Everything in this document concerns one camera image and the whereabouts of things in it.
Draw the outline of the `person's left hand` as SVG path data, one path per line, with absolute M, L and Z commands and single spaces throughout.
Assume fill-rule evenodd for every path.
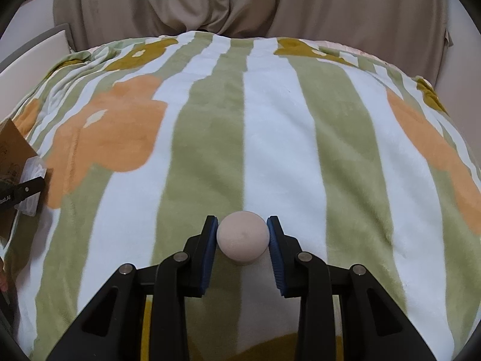
M 3 268 L 0 269 L 0 290 L 6 292 L 8 290 L 8 280 Z

